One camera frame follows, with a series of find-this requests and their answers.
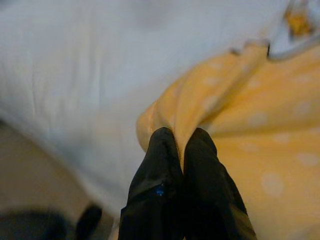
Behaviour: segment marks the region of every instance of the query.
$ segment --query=black object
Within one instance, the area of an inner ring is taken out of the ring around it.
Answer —
[[[197,128],[184,153],[184,176],[172,132],[160,128],[121,211],[118,240],[256,240],[244,202],[219,162],[209,134]]]
[[[102,209],[97,205],[90,205],[81,215],[76,225],[75,239],[87,240],[99,224]]]
[[[209,134],[197,128],[184,152],[187,240],[256,240],[244,202]]]
[[[0,240],[89,240],[102,210],[89,206],[75,227],[60,213],[24,210],[0,215]]]
[[[173,133],[160,128],[131,182],[119,240],[183,239],[179,196],[183,174]]]
[[[52,211],[23,211],[0,216],[1,240],[72,239],[74,227]]]

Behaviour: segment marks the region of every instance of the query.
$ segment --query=white fabric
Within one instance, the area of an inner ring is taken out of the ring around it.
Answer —
[[[192,65],[268,32],[287,2],[0,4],[0,118],[62,154],[119,215],[144,157],[138,115]]]

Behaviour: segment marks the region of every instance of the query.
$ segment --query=white bedsheet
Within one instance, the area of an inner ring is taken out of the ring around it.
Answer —
[[[267,34],[287,2],[0,1],[0,119],[119,215],[144,157],[139,114],[192,65]]]

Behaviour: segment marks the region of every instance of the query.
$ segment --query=polka dot fabric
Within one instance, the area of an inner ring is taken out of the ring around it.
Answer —
[[[269,61],[248,45],[195,66],[138,119],[142,148],[169,127],[183,168],[190,136],[207,130],[259,240],[320,240],[319,52]]]

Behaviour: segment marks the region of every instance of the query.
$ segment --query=floor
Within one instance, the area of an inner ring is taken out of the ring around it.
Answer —
[[[90,203],[89,196],[65,168],[0,122],[0,214],[51,208],[75,223]],[[105,238],[99,239],[108,239],[112,224],[112,217],[104,212],[99,229]]]

